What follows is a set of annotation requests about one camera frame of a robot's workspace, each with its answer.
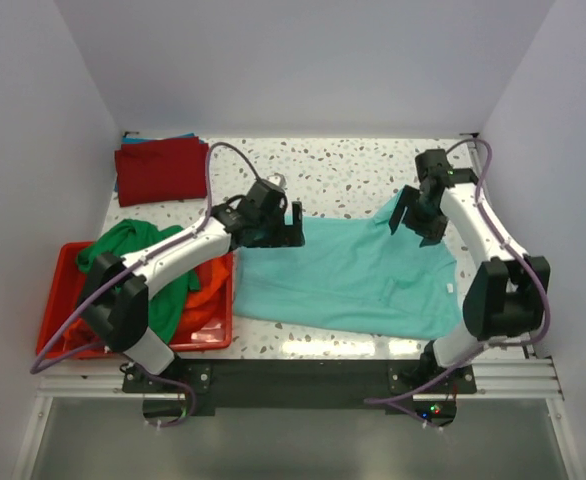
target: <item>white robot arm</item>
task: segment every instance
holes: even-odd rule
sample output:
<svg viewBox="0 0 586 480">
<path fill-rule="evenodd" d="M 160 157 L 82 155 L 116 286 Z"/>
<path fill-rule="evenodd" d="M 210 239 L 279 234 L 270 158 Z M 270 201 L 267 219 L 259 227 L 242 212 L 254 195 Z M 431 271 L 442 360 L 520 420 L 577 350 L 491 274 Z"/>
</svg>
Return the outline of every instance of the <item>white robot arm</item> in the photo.
<svg viewBox="0 0 586 480">
<path fill-rule="evenodd" d="M 428 248 L 441 241 L 450 220 L 477 268 L 464 299 L 463 321 L 425 349 L 413 382 L 420 384 L 438 370 L 462 365 L 483 345 L 539 328 L 544 310 L 542 301 L 515 256 L 524 259 L 545 290 L 550 266 L 544 257 L 529 256 L 511 237 L 486 202 L 482 190 L 476 195 L 478 178 L 471 169 L 453 168 L 441 149 L 427 150 L 415 162 L 420 188 L 404 187 L 389 222 L 391 232 L 403 223 L 422 236 L 422 245 Z M 489 228 L 488 222 L 495 231 Z"/>
<path fill-rule="evenodd" d="M 177 356 L 148 327 L 148 302 L 168 283 L 198 265 L 244 247 L 296 247 L 304 244 L 302 206 L 292 203 L 291 225 L 284 221 L 288 202 L 284 177 L 258 178 L 246 195 L 214 206 L 185 230 L 123 257 L 103 254 L 91 268 L 78 304 L 127 268 L 141 264 L 87 307 L 84 321 L 115 353 L 148 373 L 163 374 Z"/>
</svg>

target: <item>folded red towel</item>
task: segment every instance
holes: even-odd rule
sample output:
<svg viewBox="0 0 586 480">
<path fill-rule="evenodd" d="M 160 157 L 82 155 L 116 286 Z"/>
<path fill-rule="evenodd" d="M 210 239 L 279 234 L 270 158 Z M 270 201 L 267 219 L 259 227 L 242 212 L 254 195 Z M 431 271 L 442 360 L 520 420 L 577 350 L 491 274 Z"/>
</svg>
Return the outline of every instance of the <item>folded red towel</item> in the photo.
<svg viewBox="0 0 586 480">
<path fill-rule="evenodd" d="M 120 206 L 205 198 L 208 148 L 197 137 L 122 145 L 115 152 Z"/>
</svg>

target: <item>white enclosure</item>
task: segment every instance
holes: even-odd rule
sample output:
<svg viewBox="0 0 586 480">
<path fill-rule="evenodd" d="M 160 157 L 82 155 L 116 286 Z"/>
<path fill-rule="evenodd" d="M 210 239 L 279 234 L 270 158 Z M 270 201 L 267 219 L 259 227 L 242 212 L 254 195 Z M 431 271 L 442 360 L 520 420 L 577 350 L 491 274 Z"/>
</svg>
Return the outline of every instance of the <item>white enclosure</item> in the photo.
<svg viewBox="0 0 586 480">
<path fill-rule="evenodd" d="M 480 132 L 495 211 L 551 263 L 544 348 L 586 466 L 586 2 L 0 2 L 1 479 L 58 249 L 98 234 L 123 130 Z"/>
</svg>

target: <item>red plastic basket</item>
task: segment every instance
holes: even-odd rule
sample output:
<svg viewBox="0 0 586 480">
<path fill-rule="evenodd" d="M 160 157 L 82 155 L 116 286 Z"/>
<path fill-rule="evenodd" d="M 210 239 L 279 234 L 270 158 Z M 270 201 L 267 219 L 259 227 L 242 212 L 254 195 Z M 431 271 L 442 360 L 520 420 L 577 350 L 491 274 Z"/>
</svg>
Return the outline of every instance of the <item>red plastic basket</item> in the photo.
<svg viewBox="0 0 586 480">
<path fill-rule="evenodd" d="M 36 353 L 39 353 L 46 342 L 60 328 L 62 323 L 73 313 L 80 296 L 86 275 L 75 265 L 77 254 L 92 242 L 67 243 L 60 250 L 55 267 L 53 284 L 44 312 L 44 320 L 37 340 Z M 233 254 L 225 255 L 224 261 L 229 272 L 233 272 Z M 200 278 L 210 275 L 208 262 L 196 267 L 195 272 Z M 176 332 L 169 343 L 177 352 L 202 351 L 226 348 L 231 344 L 233 327 L 233 275 L 231 274 L 222 287 L 223 302 L 220 302 L 213 318 L 197 332 Z M 69 349 L 64 338 L 60 339 L 47 353 L 46 358 L 55 358 Z M 88 350 L 77 355 L 77 358 L 105 357 L 109 354 L 103 350 Z"/>
</svg>

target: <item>speckled countertop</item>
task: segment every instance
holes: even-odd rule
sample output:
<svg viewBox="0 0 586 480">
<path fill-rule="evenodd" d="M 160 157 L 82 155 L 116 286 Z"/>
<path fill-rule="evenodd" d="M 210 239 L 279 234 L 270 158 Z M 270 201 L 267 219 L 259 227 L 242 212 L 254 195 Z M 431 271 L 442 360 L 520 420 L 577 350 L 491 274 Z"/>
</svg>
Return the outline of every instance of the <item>speckled countertop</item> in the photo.
<svg viewBox="0 0 586 480">
<path fill-rule="evenodd" d="M 414 157 L 428 148 L 446 148 L 455 140 L 375 138 L 207 138 L 241 148 L 261 175 L 286 176 L 289 200 L 301 200 L 307 216 L 367 218 L 405 184 L 417 186 Z M 470 167 L 466 146 L 451 157 L 455 167 Z M 220 149 L 211 164 L 213 203 L 248 190 L 252 176 L 237 155 Z M 204 200 L 164 202 L 120 208 L 111 198 L 105 232 L 123 218 L 155 223 L 159 228 L 188 226 L 204 211 Z M 475 267 L 467 247 L 449 222 L 444 237 L 457 259 L 461 305 Z M 185 353 L 211 358 L 416 358 L 426 344 L 403 338 L 349 333 L 234 317 L 233 343 L 225 350 Z M 522 349 L 493 349 L 485 358 L 523 358 Z"/>
</svg>

